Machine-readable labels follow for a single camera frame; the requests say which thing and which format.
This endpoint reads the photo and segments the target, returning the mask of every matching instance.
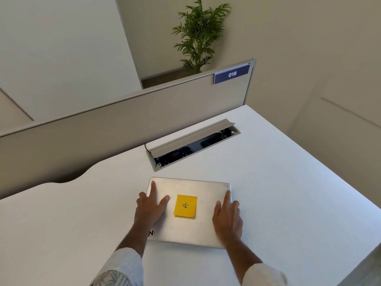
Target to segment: person's left arm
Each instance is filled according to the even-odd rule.
[[[165,196],[156,204],[157,189],[154,181],[151,183],[149,197],[144,192],[136,200],[134,224],[131,230],[120,242],[115,252],[99,271],[91,286],[142,286],[143,257],[148,233],[155,222],[164,213],[169,196]]]

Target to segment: floor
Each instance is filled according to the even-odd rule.
[[[193,71],[179,69],[142,80],[143,88],[193,75]],[[381,244],[374,249],[338,286],[381,286]]]
[[[195,74],[194,71],[186,69],[186,68],[181,68],[175,71],[160,74],[158,76],[142,79],[142,86],[143,86],[143,89],[145,89],[145,88],[163,84],[169,81],[174,81],[180,78],[188,77],[193,74]]]

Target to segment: rolled-up sleeve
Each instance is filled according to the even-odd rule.
[[[291,286],[286,275],[267,264],[251,266],[245,273],[242,286]]]
[[[99,271],[91,286],[143,286],[143,264],[131,248],[116,250]]]

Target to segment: desk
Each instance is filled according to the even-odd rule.
[[[181,133],[224,118],[241,134],[158,172],[140,146],[0,200],[2,284],[88,285],[151,176],[230,182],[242,239],[265,263],[295,286],[338,284],[381,241],[381,210],[246,105]],[[143,265],[148,286],[238,285],[224,250],[149,241]]]

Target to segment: sticky note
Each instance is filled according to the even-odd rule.
[[[197,197],[177,195],[176,205],[174,207],[175,216],[184,216],[193,218],[196,215]]]

